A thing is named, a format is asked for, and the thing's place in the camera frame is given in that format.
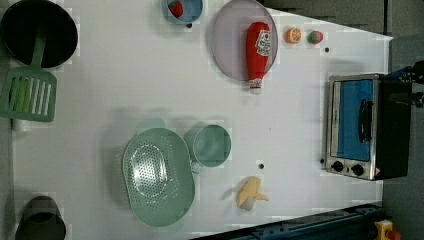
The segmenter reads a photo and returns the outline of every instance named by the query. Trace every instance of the green spatula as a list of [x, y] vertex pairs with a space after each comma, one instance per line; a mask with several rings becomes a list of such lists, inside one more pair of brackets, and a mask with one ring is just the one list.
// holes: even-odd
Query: green spatula
[[0, 96], [0, 116], [36, 122], [53, 121], [57, 80], [41, 68], [45, 36], [39, 27], [31, 65], [9, 70]]

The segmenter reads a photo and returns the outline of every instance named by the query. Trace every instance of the toaster oven door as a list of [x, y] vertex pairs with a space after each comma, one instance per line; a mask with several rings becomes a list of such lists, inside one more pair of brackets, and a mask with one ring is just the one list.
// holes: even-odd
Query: toaster oven door
[[332, 157], [369, 162], [373, 80], [334, 82]]

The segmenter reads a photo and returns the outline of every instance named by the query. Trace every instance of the spatula handle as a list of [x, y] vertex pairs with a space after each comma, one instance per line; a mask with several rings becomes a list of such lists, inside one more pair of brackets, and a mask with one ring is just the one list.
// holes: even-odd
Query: spatula handle
[[46, 33], [44, 32], [44, 24], [42, 21], [38, 23], [37, 34], [34, 43], [34, 52], [32, 54], [32, 66], [41, 67], [43, 61], [44, 48], [46, 46]]

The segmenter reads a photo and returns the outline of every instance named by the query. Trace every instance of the ketchup label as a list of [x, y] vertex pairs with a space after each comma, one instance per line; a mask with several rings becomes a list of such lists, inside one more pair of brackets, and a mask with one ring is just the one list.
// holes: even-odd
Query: ketchup label
[[271, 31], [261, 30], [256, 40], [257, 53], [268, 57], [271, 54]]

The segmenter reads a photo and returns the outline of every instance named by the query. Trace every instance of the banana peel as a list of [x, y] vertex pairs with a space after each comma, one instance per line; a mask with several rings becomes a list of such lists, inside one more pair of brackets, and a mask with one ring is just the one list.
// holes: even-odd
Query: banana peel
[[243, 186], [243, 188], [240, 190], [240, 192], [237, 195], [236, 201], [237, 201], [237, 206], [239, 208], [243, 208], [242, 207], [243, 203], [245, 203], [246, 200], [248, 199], [269, 201], [269, 198], [267, 196], [265, 196], [262, 193], [258, 193], [260, 184], [261, 184], [261, 179], [257, 177], [252, 177], [251, 179], [249, 179], [249, 181], [246, 182], [246, 184]]

